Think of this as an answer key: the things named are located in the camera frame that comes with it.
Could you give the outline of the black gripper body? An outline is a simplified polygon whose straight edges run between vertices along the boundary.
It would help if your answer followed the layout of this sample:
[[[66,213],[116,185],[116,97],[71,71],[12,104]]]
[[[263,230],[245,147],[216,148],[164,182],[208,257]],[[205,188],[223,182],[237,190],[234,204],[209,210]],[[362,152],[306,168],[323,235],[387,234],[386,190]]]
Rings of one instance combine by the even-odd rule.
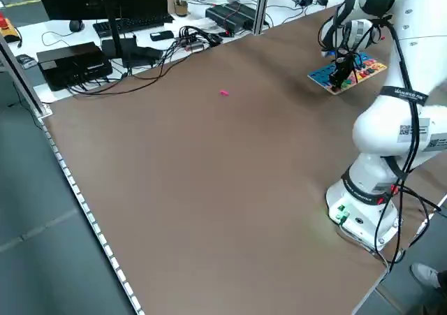
[[[335,72],[349,73],[354,68],[354,52],[344,48],[335,50]]]

